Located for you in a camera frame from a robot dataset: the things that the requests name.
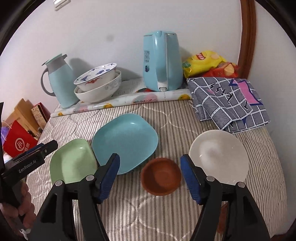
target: white wall switch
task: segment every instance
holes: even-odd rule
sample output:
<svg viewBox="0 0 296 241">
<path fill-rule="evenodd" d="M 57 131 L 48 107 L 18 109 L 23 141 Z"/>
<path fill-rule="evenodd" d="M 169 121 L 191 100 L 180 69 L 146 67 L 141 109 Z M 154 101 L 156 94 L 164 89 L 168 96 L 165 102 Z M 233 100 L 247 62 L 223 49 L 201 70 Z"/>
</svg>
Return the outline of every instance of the white wall switch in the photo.
<svg viewBox="0 0 296 241">
<path fill-rule="evenodd" d="M 71 2 L 71 0 L 54 0 L 54 10 L 55 11 L 59 10 L 69 2 Z"/>
</svg>

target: yellow chip bag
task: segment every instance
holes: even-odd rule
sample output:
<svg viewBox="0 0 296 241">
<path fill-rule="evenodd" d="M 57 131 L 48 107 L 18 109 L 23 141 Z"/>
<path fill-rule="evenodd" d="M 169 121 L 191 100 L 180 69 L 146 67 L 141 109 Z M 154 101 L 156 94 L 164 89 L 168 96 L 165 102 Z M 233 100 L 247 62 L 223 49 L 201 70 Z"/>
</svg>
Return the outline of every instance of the yellow chip bag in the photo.
<svg viewBox="0 0 296 241">
<path fill-rule="evenodd" d="M 211 50 L 202 51 L 191 56 L 183 63 L 184 76 L 189 78 L 206 72 L 216 68 L 221 62 L 226 62 L 226 59 Z"/>
</svg>

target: green plate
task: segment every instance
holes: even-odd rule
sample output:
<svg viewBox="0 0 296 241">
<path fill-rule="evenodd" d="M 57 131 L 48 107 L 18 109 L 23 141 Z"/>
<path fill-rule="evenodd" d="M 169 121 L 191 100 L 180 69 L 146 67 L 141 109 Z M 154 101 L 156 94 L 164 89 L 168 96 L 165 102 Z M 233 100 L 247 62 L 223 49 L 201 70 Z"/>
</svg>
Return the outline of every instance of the green plate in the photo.
<svg viewBox="0 0 296 241">
<path fill-rule="evenodd" d="M 97 170 L 96 158 L 85 139 L 75 139 L 58 149 L 50 161 L 52 183 L 79 182 Z"/>
</svg>

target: light blue square plate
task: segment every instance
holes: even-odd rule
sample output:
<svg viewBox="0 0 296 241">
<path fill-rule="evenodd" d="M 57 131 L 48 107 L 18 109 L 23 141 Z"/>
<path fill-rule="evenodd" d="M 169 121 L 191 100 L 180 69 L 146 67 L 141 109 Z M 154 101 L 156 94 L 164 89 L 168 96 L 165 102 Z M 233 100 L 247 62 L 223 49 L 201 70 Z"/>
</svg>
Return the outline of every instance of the light blue square plate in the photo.
<svg viewBox="0 0 296 241">
<path fill-rule="evenodd" d="M 148 157 L 158 145 L 158 135 L 141 116 L 124 114 L 113 119 L 94 135 L 92 149 L 100 165 L 105 165 L 112 153 L 120 157 L 118 174 L 131 171 Z"/>
</svg>

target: hi logo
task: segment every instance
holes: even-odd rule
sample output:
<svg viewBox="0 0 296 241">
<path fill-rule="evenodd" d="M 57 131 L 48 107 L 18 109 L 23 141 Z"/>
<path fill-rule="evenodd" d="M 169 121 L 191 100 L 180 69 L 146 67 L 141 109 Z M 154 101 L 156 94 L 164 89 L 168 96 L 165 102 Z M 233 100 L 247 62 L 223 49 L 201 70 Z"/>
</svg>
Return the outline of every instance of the hi logo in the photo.
<svg viewBox="0 0 296 241">
<path fill-rule="evenodd" d="M 25 142 L 22 138 L 17 138 L 15 140 L 15 148 L 18 150 L 18 151 L 23 151 L 24 148 L 25 148 Z"/>
</svg>

